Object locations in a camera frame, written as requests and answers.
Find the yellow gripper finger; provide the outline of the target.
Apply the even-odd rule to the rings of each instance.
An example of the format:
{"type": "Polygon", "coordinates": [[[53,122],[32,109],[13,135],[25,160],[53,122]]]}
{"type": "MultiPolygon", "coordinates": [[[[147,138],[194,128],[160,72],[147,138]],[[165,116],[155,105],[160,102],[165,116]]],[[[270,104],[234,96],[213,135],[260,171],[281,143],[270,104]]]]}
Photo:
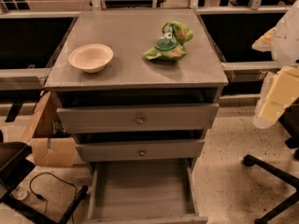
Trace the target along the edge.
{"type": "Polygon", "coordinates": [[[272,49],[272,37],[275,31],[275,27],[269,29],[266,33],[260,36],[251,47],[260,52],[270,51],[272,49]]]}
{"type": "Polygon", "coordinates": [[[295,100],[299,98],[299,67],[284,66],[273,76],[270,89],[262,101],[258,118],[276,122],[295,100]]]}

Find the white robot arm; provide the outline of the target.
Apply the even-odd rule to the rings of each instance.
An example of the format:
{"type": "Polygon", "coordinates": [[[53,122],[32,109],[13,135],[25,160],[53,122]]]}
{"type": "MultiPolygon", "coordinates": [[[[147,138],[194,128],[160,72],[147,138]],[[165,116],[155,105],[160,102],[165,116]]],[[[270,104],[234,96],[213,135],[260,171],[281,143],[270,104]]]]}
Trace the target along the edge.
{"type": "Polygon", "coordinates": [[[268,128],[299,97],[299,1],[252,48],[270,51],[272,59],[282,65],[277,73],[266,76],[255,109],[254,125],[268,128]]]}

